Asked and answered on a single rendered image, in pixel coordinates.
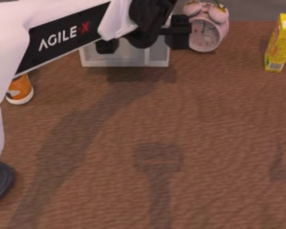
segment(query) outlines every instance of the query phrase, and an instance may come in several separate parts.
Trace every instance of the juice box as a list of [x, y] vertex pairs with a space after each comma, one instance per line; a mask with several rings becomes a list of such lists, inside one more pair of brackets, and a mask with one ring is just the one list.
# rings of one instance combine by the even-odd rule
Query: juice box
[[286, 62], [286, 14], [281, 13], [265, 53], [265, 70], [280, 73]]

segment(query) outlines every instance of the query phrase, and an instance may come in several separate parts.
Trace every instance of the wood grain surface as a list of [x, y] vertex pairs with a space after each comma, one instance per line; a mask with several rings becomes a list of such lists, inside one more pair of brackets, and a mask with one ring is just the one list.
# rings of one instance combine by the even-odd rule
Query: wood grain surface
[[273, 22], [233, 22], [214, 53], [169, 68], [31, 74], [2, 104], [17, 172], [0, 229], [286, 229], [286, 66], [264, 71]]

